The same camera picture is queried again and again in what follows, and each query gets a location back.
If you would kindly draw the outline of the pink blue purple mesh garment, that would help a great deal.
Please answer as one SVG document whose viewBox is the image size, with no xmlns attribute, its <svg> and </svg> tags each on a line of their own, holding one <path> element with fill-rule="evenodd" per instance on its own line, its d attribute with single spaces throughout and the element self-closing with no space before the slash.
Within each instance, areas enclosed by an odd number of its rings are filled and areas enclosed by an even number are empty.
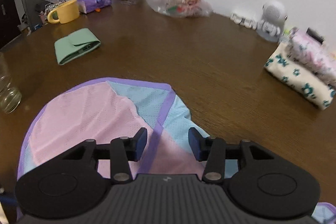
<svg viewBox="0 0 336 224">
<path fill-rule="evenodd" d="M 133 181 L 112 183 L 109 145 L 147 129 Z M 224 182 L 202 182 L 191 151 L 196 128 L 167 84 L 95 79 L 52 99 L 22 144 L 19 223 L 335 223 L 318 181 L 259 136 L 226 139 Z"/>
</svg>

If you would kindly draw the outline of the cream green-flower folded cloth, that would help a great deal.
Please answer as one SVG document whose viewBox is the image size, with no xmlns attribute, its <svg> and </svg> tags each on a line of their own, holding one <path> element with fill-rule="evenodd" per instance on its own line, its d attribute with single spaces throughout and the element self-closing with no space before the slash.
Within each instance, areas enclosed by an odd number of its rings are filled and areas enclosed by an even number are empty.
<svg viewBox="0 0 336 224">
<path fill-rule="evenodd" d="M 335 89 L 291 59 L 287 46 L 287 43 L 280 43 L 266 61 L 264 68 L 321 110 L 328 108 L 333 102 Z"/>
</svg>

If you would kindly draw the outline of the green fabric pouch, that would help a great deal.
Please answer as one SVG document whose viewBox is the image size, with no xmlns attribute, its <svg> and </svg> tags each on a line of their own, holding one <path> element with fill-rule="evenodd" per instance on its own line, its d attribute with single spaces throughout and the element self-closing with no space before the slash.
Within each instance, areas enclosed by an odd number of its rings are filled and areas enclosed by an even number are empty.
<svg viewBox="0 0 336 224">
<path fill-rule="evenodd" d="M 100 47 L 100 40 L 88 28 L 72 32 L 54 43 L 58 65 L 62 66 Z"/>
</svg>

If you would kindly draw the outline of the clear drinking glass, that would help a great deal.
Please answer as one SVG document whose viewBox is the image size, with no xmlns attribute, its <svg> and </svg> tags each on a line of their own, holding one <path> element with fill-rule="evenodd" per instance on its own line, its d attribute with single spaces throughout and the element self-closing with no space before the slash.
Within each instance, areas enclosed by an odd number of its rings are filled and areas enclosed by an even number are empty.
<svg viewBox="0 0 336 224">
<path fill-rule="evenodd" d="M 20 104 L 22 94 L 13 84 L 9 67 L 4 54 L 1 52 L 1 80 L 0 80 L 0 104 L 1 110 L 6 113 L 12 113 Z"/>
</svg>

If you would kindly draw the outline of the white letter block ornament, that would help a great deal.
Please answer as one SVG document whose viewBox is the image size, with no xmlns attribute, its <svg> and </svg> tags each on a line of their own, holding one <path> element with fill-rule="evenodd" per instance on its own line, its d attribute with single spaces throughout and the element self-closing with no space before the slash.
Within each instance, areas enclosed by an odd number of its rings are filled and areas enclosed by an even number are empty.
<svg viewBox="0 0 336 224">
<path fill-rule="evenodd" d="M 244 16 L 240 16 L 234 12 L 230 14 L 230 20 L 237 25 L 243 26 L 248 29 L 257 30 L 258 21 Z"/>
</svg>

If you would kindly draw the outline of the white astronaut figure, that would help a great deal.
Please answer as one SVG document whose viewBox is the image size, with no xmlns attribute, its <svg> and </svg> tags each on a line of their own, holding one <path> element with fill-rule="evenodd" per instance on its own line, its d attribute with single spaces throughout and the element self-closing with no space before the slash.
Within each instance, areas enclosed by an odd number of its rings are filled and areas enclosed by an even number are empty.
<svg viewBox="0 0 336 224">
<path fill-rule="evenodd" d="M 262 17 L 257 24 L 257 33 L 269 42 L 278 42 L 283 33 L 288 13 L 283 3 L 269 1 L 262 7 Z"/>
</svg>

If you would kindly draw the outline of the white pink-flower folded cloth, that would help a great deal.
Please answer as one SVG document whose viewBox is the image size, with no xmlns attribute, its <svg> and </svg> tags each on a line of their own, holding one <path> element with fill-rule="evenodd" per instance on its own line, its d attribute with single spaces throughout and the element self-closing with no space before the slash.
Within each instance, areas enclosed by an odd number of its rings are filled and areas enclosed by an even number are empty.
<svg viewBox="0 0 336 224">
<path fill-rule="evenodd" d="M 315 39 L 298 28 L 289 33 L 288 53 L 322 82 L 335 87 L 335 58 Z"/>
</svg>

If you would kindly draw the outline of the yellow mug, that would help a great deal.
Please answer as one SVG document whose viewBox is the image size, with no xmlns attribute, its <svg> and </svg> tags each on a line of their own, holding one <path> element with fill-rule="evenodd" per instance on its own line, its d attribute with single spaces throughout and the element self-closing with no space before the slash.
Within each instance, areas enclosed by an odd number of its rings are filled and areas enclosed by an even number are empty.
<svg viewBox="0 0 336 224">
<path fill-rule="evenodd" d="M 80 16 L 77 0 L 70 0 L 57 6 L 47 15 L 47 20 L 51 24 L 66 24 L 72 22 Z"/>
</svg>

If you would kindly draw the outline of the dark doorway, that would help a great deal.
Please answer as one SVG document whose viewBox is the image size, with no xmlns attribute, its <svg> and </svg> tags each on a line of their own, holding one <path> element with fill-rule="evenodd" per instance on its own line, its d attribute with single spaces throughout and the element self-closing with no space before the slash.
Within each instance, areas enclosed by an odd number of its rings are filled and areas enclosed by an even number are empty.
<svg viewBox="0 0 336 224">
<path fill-rule="evenodd" d="M 0 43 L 1 48 L 21 34 L 15 0 L 0 0 Z"/>
</svg>

